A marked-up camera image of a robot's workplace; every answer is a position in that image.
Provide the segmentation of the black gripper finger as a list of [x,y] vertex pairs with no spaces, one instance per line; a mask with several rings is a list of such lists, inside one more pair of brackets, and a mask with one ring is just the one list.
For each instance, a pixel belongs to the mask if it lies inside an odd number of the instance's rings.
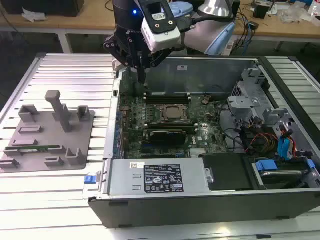
[[174,47],[151,53],[150,50],[143,50],[141,53],[141,83],[146,81],[146,72],[150,68],[157,67],[162,63],[173,51]]
[[139,56],[139,49],[131,36],[120,39],[111,36],[106,39],[103,47],[124,67],[133,68],[137,74],[137,80],[142,82],[142,63]]

